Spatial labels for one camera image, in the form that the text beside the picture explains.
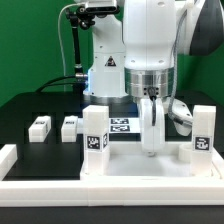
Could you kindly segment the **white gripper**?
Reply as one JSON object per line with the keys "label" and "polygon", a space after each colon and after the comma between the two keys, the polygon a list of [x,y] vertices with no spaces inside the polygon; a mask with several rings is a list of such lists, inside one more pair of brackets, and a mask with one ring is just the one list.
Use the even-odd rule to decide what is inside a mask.
{"label": "white gripper", "polygon": [[141,147],[154,155],[165,146],[165,115],[161,99],[141,99],[139,106]]}

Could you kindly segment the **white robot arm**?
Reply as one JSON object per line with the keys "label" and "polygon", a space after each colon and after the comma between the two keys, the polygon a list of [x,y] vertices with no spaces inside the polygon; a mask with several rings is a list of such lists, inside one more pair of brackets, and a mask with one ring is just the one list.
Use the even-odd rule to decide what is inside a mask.
{"label": "white robot arm", "polygon": [[165,118],[181,135],[192,130],[188,108],[175,100],[177,56],[204,56],[224,43],[220,0],[75,0],[80,27],[93,33],[87,99],[132,98],[142,149],[165,146]]}

